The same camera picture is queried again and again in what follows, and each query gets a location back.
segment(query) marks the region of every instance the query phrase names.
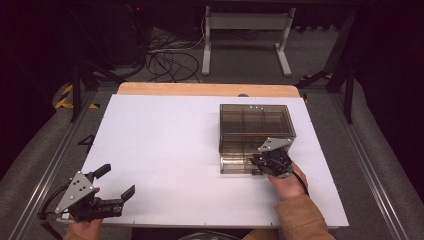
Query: metal bracket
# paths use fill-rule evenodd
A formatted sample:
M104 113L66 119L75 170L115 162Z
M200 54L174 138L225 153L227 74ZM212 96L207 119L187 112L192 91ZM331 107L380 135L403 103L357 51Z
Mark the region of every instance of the metal bracket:
M274 149L286 146L291 144L293 141L291 139L281 139L281 138L268 138L262 146L258 148L259 152L269 152Z
M62 197L62 200L57 205L55 212L63 212L92 192L94 192L92 183L87 179L85 174L78 171L66 190L65 195Z

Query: aluminum rail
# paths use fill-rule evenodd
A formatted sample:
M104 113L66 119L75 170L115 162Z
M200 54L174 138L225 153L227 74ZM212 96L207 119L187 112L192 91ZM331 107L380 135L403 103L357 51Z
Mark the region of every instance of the aluminum rail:
M32 221L34 220L35 215L37 214L39 208L41 207L44 198L46 197L51 184L53 183L54 178L63 162L63 157L68 149L69 143L72 140L72 137L75 135L76 130L78 129L81 119L84 117L84 114L89 109L90 103L92 102L95 96L95 92L88 92L83 101L83 107L80 115L75 120L71 122L68 126L62 141L59 144L55 154L53 155L50 164L48 165L46 171L44 172L41 180L34 188L31 199L29 200L25 210L23 211L21 217L19 218L15 228L10 234L9 240L18 240L24 239L25 235L31 226Z
M357 155L359 166L361 167L361 170L368 182L372 194L374 195L377 205L383 214L384 220L386 221L393 239L409 240L409 237L406 234L405 229L403 228L392 203L390 202L386 190L381 184L380 179L378 178L377 173L371 164L370 158L368 157L364 147L361 144L361 141L359 140L354 125L349 124L343 114L342 100L337 94L333 93L329 95L331 102L337 111L337 115L349 135L352 146L355 149L355 154Z

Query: white board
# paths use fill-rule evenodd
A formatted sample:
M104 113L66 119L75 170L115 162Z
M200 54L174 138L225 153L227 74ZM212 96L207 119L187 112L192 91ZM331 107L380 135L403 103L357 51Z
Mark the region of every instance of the white board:
M115 199L135 184L123 215L105 223L154 227L279 226L266 176L220 174L219 105L287 105L296 131L289 155L305 172L330 227L348 226L302 98L113 95L82 169L110 163L94 181Z

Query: table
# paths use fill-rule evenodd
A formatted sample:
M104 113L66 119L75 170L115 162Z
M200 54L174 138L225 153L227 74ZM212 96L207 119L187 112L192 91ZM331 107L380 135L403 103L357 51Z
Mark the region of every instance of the table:
M274 47L280 61L281 69L286 77L291 76L289 63L287 62L284 47L293 22L295 9L291 8L286 13L219 13L212 12L206 7L205 13L205 47L203 49L202 75L209 75L211 62L211 29L259 29L259 30L281 30L283 32L279 43Z
M189 83L123 83L112 96L82 171L111 164L112 170L94 181L103 199L117 198L133 184L136 193L123 215L105 224L279 227L273 210L279 197L266 176L220 174L220 103L287 104L297 133L289 154L308 176L311 197L328 225L348 226L295 87Z

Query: metal stand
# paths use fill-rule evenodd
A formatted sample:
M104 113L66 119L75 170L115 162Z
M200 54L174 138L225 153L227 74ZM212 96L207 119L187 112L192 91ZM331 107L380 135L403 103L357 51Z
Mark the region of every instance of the metal stand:
M349 37L350 29L355 19L356 10L349 12L349 15L346 18L345 23L343 24L342 29L340 30L339 36L337 37L336 43L334 44L333 49L331 50L330 56L325 63L324 69L312 76L303 76L304 80L300 81L294 86L298 89L304 88L309 84L318 81L319 79L327 76L330 73L334 73L330 81L328 82L326 89L329 93L336 93L340 90L343 83L347 80L346 83L346 92L345 92L345 103L344 103L344 114L346 120L351 124L351 110L352 110L352 97L353 97L353 62L352 58L347 63L340 63L340 59L345 48L346 41Z
M202 75L209 75L211 61L211 29L261 29L283 30L280 43L275 44L275 49L280 60L284 76L291 76L291 70L284 53L290 27L293 22L295 8L288 13L256 14L256 13L216 13L206 7L205 13L205 47L203 51Z
M81 81L88 91L97 90L98 83L94 79L93 71L97 71L119 84L126 82L124 79L91 61L82 60L80 62L75 62L72 67L72 96L74 107L71 122L74 122L81 113Z

